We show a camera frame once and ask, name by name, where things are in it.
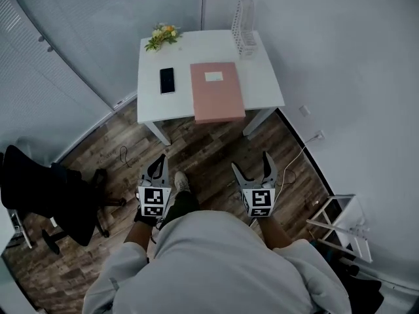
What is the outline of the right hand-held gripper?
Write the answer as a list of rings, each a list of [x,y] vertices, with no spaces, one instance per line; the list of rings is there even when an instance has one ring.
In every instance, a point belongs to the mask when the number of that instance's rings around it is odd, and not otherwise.
[[[248,179],[236,162],[231,163],[236,182],[241,188],[242,203],[249,218],[269,217],[274,208],[278,170],[274,160],[266,151],[263,152],[263,164],[264,176],[262,183],[258,184],[254,179]]]

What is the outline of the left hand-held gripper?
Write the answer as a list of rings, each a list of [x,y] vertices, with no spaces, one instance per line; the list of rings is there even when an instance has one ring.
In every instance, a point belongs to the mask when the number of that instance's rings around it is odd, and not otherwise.
[[[165,154],[161,154],[141,170],[137,191],[141,214],[144,217],[165,216],[172,191]]]

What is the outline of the person's left hand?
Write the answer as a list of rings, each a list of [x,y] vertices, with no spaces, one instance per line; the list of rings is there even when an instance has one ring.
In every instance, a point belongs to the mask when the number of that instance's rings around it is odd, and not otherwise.
[[[134,217],[134,222],[142,222],[150,227],[155,227],[157,224],[157,218],[154,216],[142,215],[141,208],[137,209],[137,213]]]

